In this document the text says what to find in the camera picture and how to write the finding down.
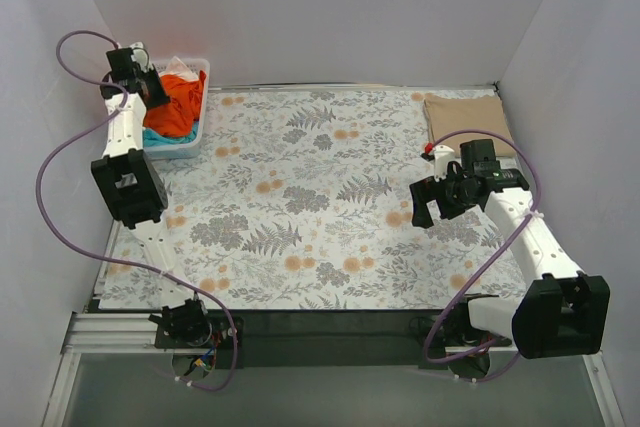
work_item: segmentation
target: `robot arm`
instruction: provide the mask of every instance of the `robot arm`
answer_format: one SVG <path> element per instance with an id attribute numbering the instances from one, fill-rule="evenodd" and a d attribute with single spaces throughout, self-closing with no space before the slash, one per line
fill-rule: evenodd
<path id="1" fill-rule="evenodd" d="M 427 203 L 435 200 L 441 218 L 452 219 L 479 205 L 509 237 L 529 214 L 532 196 L 517 169 L 501 169 L 493 141 L 436 147 L 424 157 L 434 163 L 434 176 L 411 185 L 413 225 L 433 226 Z M 512 339 L 525 358 L 593 354 L 600 349 L 609 302 L 601 276 L 588 276 L 562 250 L 538 214 L 511 245 L 522 270 L 527 293 L 522 301 L 495 296 L 467 299 L 469 324 Z"/>
<path id="2" fill-rule="evenodd" d="M 188 282 L 167 229 L 167 193 L 142 140 L 147 110 L 170 99 L 143 44 L 107 52 L 107 58 L 111 72 L 106 78 L 124 86 L 129 95 L 122 111 L 109 122 L 107 147 L 102 158 L 91 163 L 91 173 L 113 219 L 122 222 L 138 240 L 146 261 Z M 113 114 L 123 94 L 113 87 L 102 87 L 101 93 L 108 113 Z M 197 295 L 163 276 L 158 276 L 157 282 L 162 316 L 151 315 L 149 319 L 171 338 L 190 345 L 208 341 L 211 324 Z"/>

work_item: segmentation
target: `clothing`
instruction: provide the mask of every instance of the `clothing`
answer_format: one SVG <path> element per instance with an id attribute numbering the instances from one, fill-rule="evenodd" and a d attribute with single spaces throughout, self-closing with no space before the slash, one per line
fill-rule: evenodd
<path id="1" fill-rule="evenodd" d="M 502 101 L 498 96 L 485 95 L 477 99 L 443 99 L 427 94 L 425 112 L 429 123 L 431 141 L 463 129 L 480 129 L 501 134 L 509 140 L 511 134 L 502 110 Z M 460 155 L 460 144 L 477 139 L 492 139 L 499 157 L 513 157 L 513 149 L 501 140 L 481 134 L 460 134 L 446 140 L 444 144 Z"/>
<path id="2" fill-rule="evenodd" d="M 162 75 L 160 80 L 171 102 L 149 110 L 143 125 L 162 137 L 180 138 L 190 135 L 193 123 L 200 119 L 206 77 L 207 74 L 200 72 L 197 81 L 187 82 L 178 75 Z"/>
<path id="3" fill-rule="evenodd" d="M 194 140 L 196 140 L 196 135 L 198 135 L 199 125 L 199 122 L 194 122 L 191 133 L 184 137 L 163 137 L 153 129 L 144 129 L 144 132 L 142 133 L 143 146 L 144 148 L 147 148 L 158 147 L 161 145 L 187 144 L 189 142 L 193 142 Z"/>

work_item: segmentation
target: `white plastic bin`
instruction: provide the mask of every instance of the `white plastic bin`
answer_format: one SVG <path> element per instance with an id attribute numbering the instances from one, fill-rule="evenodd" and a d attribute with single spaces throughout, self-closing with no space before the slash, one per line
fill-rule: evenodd
<path id="1" fill-rule="evenodd" d="M 202 105 L 200 106 L 200 123 L 198 124 L 198 132 L 196 133 L 196 138 L 193 142 L 145 148 L 144 151 L 147 153 L 149 158 L 153 160 L 188 159 L 200 154 L 200 142 L 202 141 L 202 134 L 204 133 L 205 115 L 207 113 L 207 93 L 209 90 L 209 73 L 211 66 L 205 59 L 183 59 L 180 57 L 180 60 L 182 60 L 182 62 L 184 62 L 186 66 L 196 74 L 199 75 L 201 70 L 207 74 L 202 91 Z M 168 60 L 154 60 L 152 62 L 156 66 L 159 74 L 162 74 L 169 63 Z"/>

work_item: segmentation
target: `teal cloth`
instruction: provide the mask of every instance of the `teal cloth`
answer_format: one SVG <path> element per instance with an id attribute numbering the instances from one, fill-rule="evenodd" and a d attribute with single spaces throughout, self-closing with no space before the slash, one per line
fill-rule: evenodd
<path id="1" fill-rule="evenodd" d="M 163 137 L 155 130 L 144 129 L 144 132 L 142 133 L 142 145 L 144 147 L 159 147 L 162 145 L 188 144 L 189 142 L 196 140 L 198 124 L 199 122 L 194 122 L 191 133 L 184 137 Z"/>

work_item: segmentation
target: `floral tablecloth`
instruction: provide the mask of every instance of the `floral tablecloth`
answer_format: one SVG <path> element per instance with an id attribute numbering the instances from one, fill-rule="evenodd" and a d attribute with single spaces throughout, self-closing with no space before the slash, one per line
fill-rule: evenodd
<path id="1" fill-rule="evenodd" d="M 210 93 L 200 156 L 155 163 L 189 280 L 235 309 L 444 307 L 502 239 L 479 209 L 411 226 L 409 184 L 429 175 L 425 93 Z M 126 229 L 113 248 L 143 260 Z M 480 280 L 523 294 L 510 253 Z M 110 265 L 100 307 L 160 307 L 153 274 Z"/>

